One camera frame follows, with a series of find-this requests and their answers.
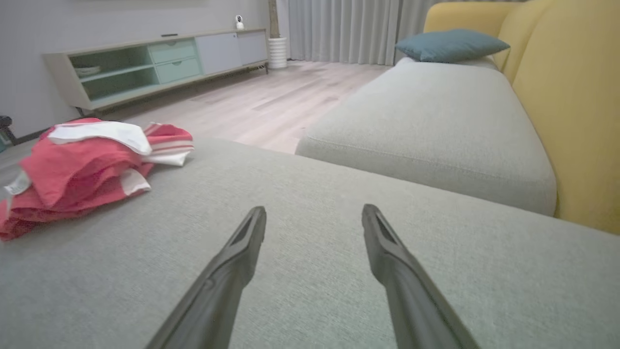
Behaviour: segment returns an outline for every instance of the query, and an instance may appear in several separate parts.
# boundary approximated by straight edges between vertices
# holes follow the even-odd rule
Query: plant pot
[[[286,68],[286,38],[268,39],[269,41],[269,69]]]

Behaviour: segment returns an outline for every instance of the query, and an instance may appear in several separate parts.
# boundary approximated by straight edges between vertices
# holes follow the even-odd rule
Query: yellow sofa armrest
[[[424,32],[469,29],[497,37],[508,13],[520,2],[442,2],[428,10]]]

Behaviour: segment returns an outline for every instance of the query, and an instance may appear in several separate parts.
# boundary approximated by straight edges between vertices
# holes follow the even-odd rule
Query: floor
[[[138,125],[174,124],[216,137],[293,153],[304,129],[388,66],[291,61],[285,70],[251,71],[151,97],[104,118]],[[0,153],[0,186],[19,173],[35,141]],[[0,199],[4,191],[0,190]]]

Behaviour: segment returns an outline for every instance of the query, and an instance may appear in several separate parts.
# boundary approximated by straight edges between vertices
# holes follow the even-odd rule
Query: mint green drawer
[[[196,58],[158,65],[155,69],[160,84],[200,75],[200,66]]]
[[[193,39],[155,43],[149,45],[149,51],[155,64],[196,56]]]

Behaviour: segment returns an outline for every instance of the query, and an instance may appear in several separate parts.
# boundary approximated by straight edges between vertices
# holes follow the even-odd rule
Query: white cabinet door
[[[242,65],[237,33],[197,37],[196,46],[205,75],[238,68]]]
[[[267,41],[264,31],[239,33],[238,39],[242,65],[267,60]]]

